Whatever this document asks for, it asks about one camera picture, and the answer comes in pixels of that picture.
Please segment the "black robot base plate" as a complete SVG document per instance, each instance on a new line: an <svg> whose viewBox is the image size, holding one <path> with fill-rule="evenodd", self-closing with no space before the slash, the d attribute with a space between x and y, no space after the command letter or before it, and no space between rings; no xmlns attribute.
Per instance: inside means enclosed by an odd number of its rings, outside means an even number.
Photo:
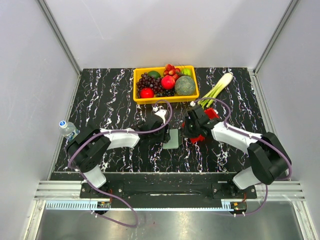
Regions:
<svg viewBox="0 0 320 240"><path fill-rule="evenodd" d="M232 183L234 173L105 173L107 182L100 188L109 194L111 204L124 207L163 205L208 207L217 201L255 200L253 185L239 190Z"/></svg>

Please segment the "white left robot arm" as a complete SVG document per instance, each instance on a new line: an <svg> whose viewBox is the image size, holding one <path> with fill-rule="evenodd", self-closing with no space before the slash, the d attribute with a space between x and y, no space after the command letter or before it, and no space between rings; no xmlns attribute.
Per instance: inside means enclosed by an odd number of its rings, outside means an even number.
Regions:
<svg viewBox="0 0 320 240"><path fill-rule="evenodd" d="M107 195L109 186L102 173L100 163L106 151L117 148L134 148L136 146L148 149L158 143L170 140L168 120L171 113L157 107L149 121L140 121L133 127L123 130L107 130L89 126L69 141L66 152L70 166L84 174L90 182L91 192L98 198Z"/></svg>

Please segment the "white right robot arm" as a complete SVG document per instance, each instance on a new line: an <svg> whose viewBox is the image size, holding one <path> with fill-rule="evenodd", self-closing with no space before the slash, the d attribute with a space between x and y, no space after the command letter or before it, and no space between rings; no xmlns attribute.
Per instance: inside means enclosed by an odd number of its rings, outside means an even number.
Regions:
<svg viewBox="0 0 320 240"><path fill-rule="evenodd" d="M187 111L182 135L193 141L200 136L211 138L248 155L250 167L238 172L227 186L233 198L239 198L252 185L270 185L286 171L292 172L292 162L274 133L258 134L233 127L219 117L210 118L199 105Z"/></svg>

